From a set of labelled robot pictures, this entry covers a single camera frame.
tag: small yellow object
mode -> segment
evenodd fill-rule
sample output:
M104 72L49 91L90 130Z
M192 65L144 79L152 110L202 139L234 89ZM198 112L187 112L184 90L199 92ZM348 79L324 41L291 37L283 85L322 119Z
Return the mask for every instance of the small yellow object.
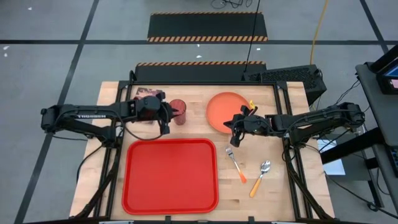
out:
M250 101L250 108L251 108L251 109L254 109L255 107L256 107L256 106L254 105L253 101L251 100L251 101Z

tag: orange plate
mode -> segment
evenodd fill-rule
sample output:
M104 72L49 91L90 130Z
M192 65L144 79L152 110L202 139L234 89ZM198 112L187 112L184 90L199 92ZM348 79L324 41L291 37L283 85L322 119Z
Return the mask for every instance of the orange plate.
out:
M207 104L206 118L217 131L231 134L223 123L231 121L234 114L241 113L241 107L249 107L248 101L237 93L225 92L215 95Z

